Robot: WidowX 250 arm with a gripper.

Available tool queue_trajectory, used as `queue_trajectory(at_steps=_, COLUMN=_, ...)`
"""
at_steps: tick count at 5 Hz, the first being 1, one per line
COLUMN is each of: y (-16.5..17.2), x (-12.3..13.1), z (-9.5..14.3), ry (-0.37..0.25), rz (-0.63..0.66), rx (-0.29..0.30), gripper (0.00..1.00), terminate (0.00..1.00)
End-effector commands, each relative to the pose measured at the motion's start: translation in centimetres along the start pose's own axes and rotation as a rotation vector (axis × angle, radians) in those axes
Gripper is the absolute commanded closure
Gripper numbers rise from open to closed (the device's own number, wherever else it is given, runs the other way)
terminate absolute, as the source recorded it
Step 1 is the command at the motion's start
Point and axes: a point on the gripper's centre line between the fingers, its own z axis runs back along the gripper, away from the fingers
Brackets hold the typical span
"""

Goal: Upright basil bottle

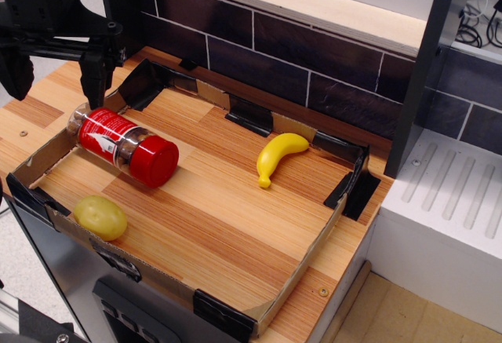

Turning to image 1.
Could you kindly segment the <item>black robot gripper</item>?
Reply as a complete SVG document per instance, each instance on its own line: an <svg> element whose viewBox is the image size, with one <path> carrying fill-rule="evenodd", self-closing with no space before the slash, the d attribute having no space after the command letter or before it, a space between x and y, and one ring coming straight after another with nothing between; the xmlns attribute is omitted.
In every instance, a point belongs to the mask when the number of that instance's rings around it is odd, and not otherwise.
<svg viewBox="0 0 502 343"><path fill-rule="evenodd" d="M125 61L118 47L122 25L87 9L81 0L1 2L1 84L23 100L35 79L28 55L78 61L90 108L101 108L115 67Z"/></svg>

